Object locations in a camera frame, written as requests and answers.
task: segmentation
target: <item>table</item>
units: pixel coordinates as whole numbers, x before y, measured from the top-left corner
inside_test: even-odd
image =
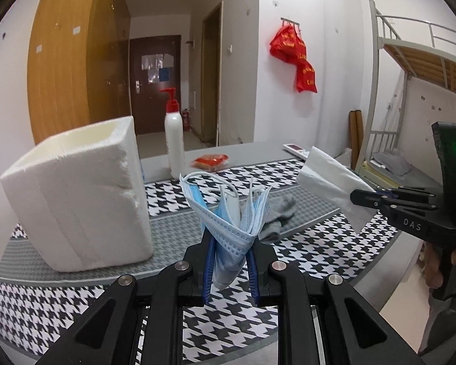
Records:
[[[302,162],[282,149],[288,142],[190,151],[186,160],[205,153],[226,153],[230,156],[227,170],[219,174],[241,193],[246,194],[248,177],[254,176],[259,183],[273,187],[271,196],[285,192],[296,196],[300,207],[286,232],[290,237],[275,245],[278,256],[318,277],[340,273],[380,310],[413,264],[420,241],[388,227],[379,215],[356,236],[334,205],[295,185]],[[25,233],[16,228],[0,263],[0,342],[16,363],[34,363],[115,277],[155,274],[182,258],[185,248],[200,239],[197,217],[188,209],[178,184],[169,181],[167,156],[141,163],[148,182],[156,251],[151,260],[119,268],[57,273],[41,264]],[[200,186],[207,203],[214,203],[209,197],[210,183]],[[168,238],[169,231],[176,231],[172,227],[179,225],[192,226],[191,231],[197,233]],[[223,363],[272,350],[277,339],[277,310],[254,309],[249,300],[244,270],[231,287],[213,295],[209,306],[188,309],[183,335],[185,362]]]

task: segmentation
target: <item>white remote control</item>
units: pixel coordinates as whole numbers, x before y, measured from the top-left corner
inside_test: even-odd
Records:
[[[305,150],[304,148],[299,147],[298,145],[284,144],[283,147],[286,151],[289,151],[291,154],[297,156],[298,158],[302,159],[303,161],[305,161],[307,159],[307,157],[309,156],[309,151]]]

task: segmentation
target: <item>white tissue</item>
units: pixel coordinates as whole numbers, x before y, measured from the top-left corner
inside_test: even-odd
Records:
[[[74,272],[152,256],[131,116],[49,137],[0,179],[32,245],[54,270]]]
[[[356,233],[375,216],[376,210],[355,206],[350,194],[355,189],[375,192],[360,177],[316,147],[299,172],[297,183],[316,196],[337,205]]]

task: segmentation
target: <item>silver bolt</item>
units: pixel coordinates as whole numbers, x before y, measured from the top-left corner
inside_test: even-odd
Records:
[[[332,274],[328,277],[328,280],[333,285],[340,285],[343,283],[343,277],[341,277],[339,274]]]
[[[126,286],[132,284],[134,278],[130,274],[124,274],[118,278],[118,284]]]
[[[287,267],[287,264],[282,261],[275,261],[272,262],[272,268],[274,270],[284,270]]]
[[[187,269],[189,269],[189,262],[188,261],[179,261],[179,262],[175,263],[174,267],[177,270],[187,270]]]

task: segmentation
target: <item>tile floor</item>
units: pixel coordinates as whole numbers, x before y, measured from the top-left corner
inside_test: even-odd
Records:
[[[142,134],[137,136],[136,139],[140,159],[165,155],[167,153],[165,132]],[[193,132],[184,132],[184,149],[186,151],[202,148],[208,148],[208,146],[201,142]]]
[[[416,352],[421,345],[429,316],[429,288],[419,266],[415,265],[409,278],[402,281],[380,314]]]

